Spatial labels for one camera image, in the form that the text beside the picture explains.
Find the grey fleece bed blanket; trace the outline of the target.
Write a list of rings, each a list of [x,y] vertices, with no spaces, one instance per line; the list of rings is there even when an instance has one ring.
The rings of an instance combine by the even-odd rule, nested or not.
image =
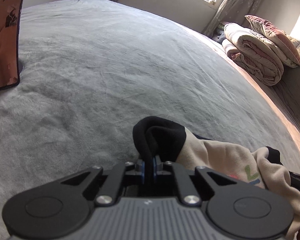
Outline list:
[[[147,116],[252,151],[270,146],[300,173],[289,124],[209,38],[108,0],[63,0],[21,14],[17,87],[0,92],[0,239],[6,200],[95,164],[137,158]]]

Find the quilted grey bedspread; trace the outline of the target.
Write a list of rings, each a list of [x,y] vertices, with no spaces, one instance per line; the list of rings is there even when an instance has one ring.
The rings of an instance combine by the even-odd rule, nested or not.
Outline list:
[[[300,40],[291,36],[288,38],[300,55]],[[274,90],[300,129],[300,66],[296,68],[285,67],[282,78],[274,86]]]

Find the beige and black sweatshirt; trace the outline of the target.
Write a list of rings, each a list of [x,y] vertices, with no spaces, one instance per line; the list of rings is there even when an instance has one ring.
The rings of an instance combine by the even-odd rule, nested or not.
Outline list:
[[[158,155],[161,161],[176,162],[189,170],[206,166],[283,196],[294,210],[287,239],[300,239],[300,191],[292,187],[278,150],[262,147],[251,152],[238,144],[206,139],[157,116],[140,120],[133,128],[133,140],[146,160]]]

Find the folded beige pink quilt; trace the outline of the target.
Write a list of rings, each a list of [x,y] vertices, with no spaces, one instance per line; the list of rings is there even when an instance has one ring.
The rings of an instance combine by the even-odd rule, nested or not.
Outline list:
[[[236,23],[226,24],[224,35],[222,46],[237,65],[267,86],[281,80],[287,57],[275,43]]]

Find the smartphone on stand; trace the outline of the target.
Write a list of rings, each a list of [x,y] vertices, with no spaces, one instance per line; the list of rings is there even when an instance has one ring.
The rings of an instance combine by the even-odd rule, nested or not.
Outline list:
[[[23,0],[0,0],[0,90],[20,82],[18,55]]]

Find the patterned window curtain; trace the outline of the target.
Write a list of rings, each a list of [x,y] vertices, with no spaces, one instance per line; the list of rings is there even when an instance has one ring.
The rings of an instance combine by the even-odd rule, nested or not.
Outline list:
[[[234,22],[242,25],[245,15],[253,15],[262,0],[223,0],[215,15],[202,31],[202,34],[212,37],[217,25],[221,22]]]

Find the dark clothes by curtain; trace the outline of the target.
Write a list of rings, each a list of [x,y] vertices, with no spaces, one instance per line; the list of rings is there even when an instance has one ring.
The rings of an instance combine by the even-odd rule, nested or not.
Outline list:
[[[224,27],[228,23],[229,22],[222,21],[217,25],[217,27],[215,28],[215,31],[213,32],[213,37],[212,37],[212,39],[215,42],[222,44],[223,40],[226,39],[225,34],[224,34]]]

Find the pink beige pillow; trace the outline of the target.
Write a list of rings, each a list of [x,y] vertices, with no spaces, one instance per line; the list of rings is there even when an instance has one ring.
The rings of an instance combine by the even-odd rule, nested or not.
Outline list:
[[[297,66],[300,66],[300,55],[288,36],[270,21],[254,15],[245,15],[253,31],[263,35],[276,44],[281,51]]]

